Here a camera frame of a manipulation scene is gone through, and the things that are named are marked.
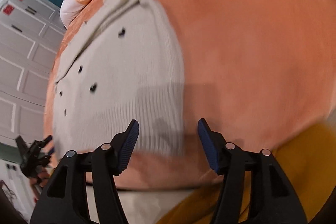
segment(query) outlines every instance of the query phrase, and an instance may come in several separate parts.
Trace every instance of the knit sweater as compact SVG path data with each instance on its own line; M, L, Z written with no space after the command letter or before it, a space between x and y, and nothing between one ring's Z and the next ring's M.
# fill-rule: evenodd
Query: knit sweater
M136 150L181 151L183 58L156 0L104 0L62 53L55 84L58 157L110 142L132 119Z

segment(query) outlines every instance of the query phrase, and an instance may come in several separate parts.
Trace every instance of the hand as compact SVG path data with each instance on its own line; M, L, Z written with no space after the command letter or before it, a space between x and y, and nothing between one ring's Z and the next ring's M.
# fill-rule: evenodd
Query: hand
M42 182L39 184L41 187L44 187L48 183L48 179L50 175L48 174L47 170L45 168L41 168L41 172L37 174L37 176L42 180ZM35 188L35 184L37 184L37 179L36 178L30 178L29 179L30 187L33 190L33 193L37 199L39 199L40 194Z

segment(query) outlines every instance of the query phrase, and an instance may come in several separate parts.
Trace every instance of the white sweater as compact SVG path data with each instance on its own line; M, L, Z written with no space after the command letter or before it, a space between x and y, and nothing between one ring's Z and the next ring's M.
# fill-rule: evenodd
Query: white sweater
M183 57L156 0L105 0L62 53L53 130L58 157L92 150L140 125L136 150L179 154Z

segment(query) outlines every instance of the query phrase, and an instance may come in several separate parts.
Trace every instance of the cabinet handle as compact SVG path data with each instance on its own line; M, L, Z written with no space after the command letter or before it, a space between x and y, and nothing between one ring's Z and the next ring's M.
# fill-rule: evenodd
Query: cabinet handle
M31 8L30 6L28 6L28 9L32 10L34 13L37 13L37 11Z
M22 32L21 29L19 29L18 27L16 27L15 25L12 24L12 28L14 28L15 30L19 31L19 32Z
M29 10L28 8L25 9L28 13L31 13L32 15L35 15L35 13L31 10Z

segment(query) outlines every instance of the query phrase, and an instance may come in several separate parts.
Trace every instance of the white cabinet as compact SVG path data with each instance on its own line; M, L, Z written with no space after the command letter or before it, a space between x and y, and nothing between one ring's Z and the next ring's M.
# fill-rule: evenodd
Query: white cabinet
M0 0L0 142L43 138L48 79L64 32L48 0Z
M0 182L9 201L29 223L35 206L34 195L19 165L0 160Z

